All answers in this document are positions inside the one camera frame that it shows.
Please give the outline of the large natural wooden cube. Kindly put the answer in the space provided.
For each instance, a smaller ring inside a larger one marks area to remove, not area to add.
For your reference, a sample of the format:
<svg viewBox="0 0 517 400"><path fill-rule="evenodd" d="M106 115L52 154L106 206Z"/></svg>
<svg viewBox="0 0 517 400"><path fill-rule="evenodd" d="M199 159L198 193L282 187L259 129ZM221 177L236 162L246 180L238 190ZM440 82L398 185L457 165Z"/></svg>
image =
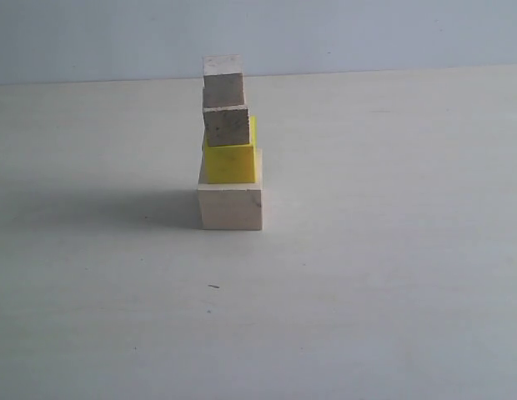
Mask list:
<svg viewBox="0 0 517 400"><path fill-rule="evenodd" d="M260 231L263 228L263 154L256 151L257 181L252 183L207 183L204 158L198 177L197 195L202 227L206 230Z"/></svg>

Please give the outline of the yellow painted wooden cube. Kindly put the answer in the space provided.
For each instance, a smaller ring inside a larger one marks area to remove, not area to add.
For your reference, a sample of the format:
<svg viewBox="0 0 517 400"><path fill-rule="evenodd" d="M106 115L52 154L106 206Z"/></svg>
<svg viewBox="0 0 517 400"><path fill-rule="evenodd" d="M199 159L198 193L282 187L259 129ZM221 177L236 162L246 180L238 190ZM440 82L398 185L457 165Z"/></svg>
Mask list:
<svg viewBox="0 0 517 400"><path fill-rule="evenodd" d="M207 183L255 183L258 181L256 118L250 117L250 143L209 146L203 136L203 161Z"/></svg>

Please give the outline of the medium natural wooden cube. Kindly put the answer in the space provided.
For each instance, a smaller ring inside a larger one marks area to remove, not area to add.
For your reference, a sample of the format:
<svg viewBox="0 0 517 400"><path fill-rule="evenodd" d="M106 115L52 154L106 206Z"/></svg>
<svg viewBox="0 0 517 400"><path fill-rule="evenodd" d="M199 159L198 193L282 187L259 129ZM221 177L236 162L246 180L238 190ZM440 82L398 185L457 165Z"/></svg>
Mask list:
<svg viewBox="0 0 517 400"><path fill-rule="evenodd" d="M251 143L248 105L214 105L206 88L203 89L203 125L210 147Z"/></svg>

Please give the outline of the small natural wooden cube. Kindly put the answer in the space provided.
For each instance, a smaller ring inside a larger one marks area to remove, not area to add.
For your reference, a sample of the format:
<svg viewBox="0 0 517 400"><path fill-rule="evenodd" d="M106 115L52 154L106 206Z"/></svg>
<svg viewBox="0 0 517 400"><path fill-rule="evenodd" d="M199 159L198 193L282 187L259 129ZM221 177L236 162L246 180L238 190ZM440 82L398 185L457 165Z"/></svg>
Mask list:
<svg viewBox="0 0 517 400"><path fill-rule="evenodd" d="M244 104L241 57L237 54L203 57L203 105L219 108Z"/></svg>

